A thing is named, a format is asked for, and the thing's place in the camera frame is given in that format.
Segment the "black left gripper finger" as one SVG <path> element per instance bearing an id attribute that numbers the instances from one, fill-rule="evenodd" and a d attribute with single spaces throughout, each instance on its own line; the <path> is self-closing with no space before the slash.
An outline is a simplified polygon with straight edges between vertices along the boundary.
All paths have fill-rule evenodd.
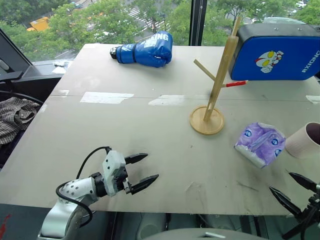
<path id="1" fill-rule="evenodd" d="M 157 178 L 159 177 L 159 174 L 148 176 L 144 179 L 142 179 L 139 183 L 135 185 L 130 186 L 130 193 L 132 195 L 141 192 L 142 190 L 149 187 Z"/>
<path id="2" fill-rule="evenodd" d="M 132 154 L 129 156 L 126 156 L 124 158 L 125 163 L 128 164 L 134 164 L 137 163 L 139 161 L 141 161 L 142 159 L 146 158 L 148 156 L 147 153 L 137 153 L 137 154 Z"/>

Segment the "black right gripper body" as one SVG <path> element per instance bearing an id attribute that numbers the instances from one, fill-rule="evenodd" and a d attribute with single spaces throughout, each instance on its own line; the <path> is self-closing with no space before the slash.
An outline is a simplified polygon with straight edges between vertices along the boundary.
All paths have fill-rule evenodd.
<path id="1" fill-rule="evenodd" d="M 314 194 L 308 199 L 307 207 L 296 217 L 299 223 L 313 225 L 320 223 L 320 184 L 310 189 Z"/>

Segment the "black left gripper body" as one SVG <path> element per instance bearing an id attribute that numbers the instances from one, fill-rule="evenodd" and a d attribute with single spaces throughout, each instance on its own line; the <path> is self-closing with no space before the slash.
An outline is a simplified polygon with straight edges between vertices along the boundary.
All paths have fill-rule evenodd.
<path id="1" fill-rule="evenodd" d="M 115 171 L 113 175 L 113 187 L 115 192 L 125 191 L 126 194 L 131 193 L 132 187 L 129 183 L 128 173 L 124 166 Z"/>

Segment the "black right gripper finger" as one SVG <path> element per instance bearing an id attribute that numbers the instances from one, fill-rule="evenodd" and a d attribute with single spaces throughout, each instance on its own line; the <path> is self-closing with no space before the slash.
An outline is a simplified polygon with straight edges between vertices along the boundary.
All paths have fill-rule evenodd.
<path id="1" fill-rule="evenodd" d="M 318 193 L 318 184 L 313 180 L 295 172 L 290 172 L 289 175 L 305 189 Z"/>
<path id="2" fill-rule="evenodd" d="M 272 195 L 276 198 L 276 200 L 292 215 L 299 216 L 302 214 L 302 211 L 299 207 L 297 207 L 291 200 L 281 191 L 278 189 L 270 186 L 269 190 L 271 191 Z"/>

